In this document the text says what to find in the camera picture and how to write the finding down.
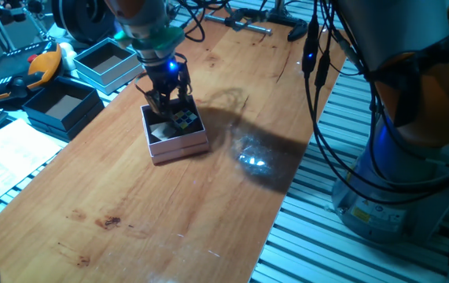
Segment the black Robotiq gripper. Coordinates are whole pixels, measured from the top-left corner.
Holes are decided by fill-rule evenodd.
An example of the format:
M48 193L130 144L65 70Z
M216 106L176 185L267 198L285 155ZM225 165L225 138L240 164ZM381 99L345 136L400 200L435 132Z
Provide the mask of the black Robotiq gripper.
M157 65L145 65L144 69L141 77L147 75L153 84L153 89L145 93L145 99L155 114L171 118L170 94L174 89L178 89L179 101L189 104L192 87L187 58L183 54L175 53Z

